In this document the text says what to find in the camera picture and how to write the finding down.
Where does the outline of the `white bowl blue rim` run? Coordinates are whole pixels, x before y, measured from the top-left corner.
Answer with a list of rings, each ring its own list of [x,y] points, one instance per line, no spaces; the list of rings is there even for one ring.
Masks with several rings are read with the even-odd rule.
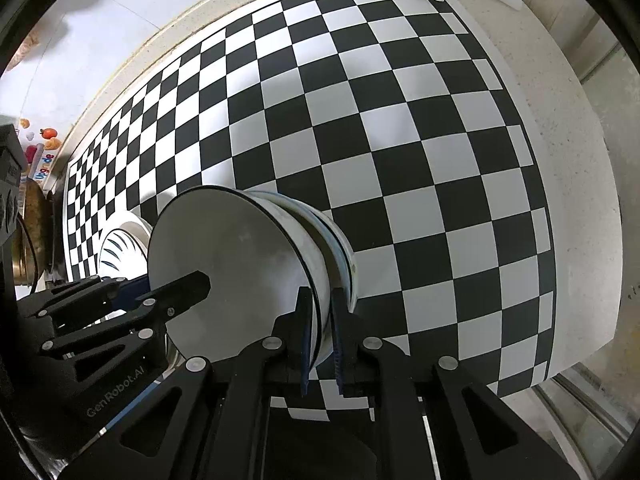
[[[295,198],[269,191],[250,191],[250,195],[284,209],[307,230],[326,260],[331,286],[344,288],[348,310],[354,313],[358,300],[356,259],[352,245],[337,224],[322,211]]]

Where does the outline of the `striped pattern plate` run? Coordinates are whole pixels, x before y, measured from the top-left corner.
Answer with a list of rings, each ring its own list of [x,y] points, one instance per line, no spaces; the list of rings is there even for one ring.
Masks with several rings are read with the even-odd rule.
[[[98,275],[134,280],[147,274],[150,238],[151,231],[136,222],[125,222],[109,229],[98,253]]]

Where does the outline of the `wooden cutting board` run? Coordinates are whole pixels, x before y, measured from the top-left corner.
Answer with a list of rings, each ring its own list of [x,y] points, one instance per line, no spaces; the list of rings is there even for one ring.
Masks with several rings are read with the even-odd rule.
[[[29,283],[48,270],[52,256],[52,208],[39,184],[27,179],[24,200],[24,220],[31,243],[24,238],[26,276]]]

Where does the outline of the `black white checkered mat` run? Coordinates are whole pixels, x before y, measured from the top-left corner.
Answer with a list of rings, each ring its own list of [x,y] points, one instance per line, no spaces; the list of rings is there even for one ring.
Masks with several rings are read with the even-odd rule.
[[[480,32],[435,0],[259,0],[186,41],[92,129],[66,179],[67,270],[96,273],[113,214],[154,223],[199,184],[327,214],[358,313],[499,396],[552,356],[549,206],[519,98]]]

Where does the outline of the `fruit wall sticker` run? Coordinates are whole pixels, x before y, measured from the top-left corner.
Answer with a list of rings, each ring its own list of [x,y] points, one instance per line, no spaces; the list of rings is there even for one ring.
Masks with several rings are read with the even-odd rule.
[[[63,144],[62,134],[26,118],[17,121],[16,133],[27,162],[26,176],[43,186]]]

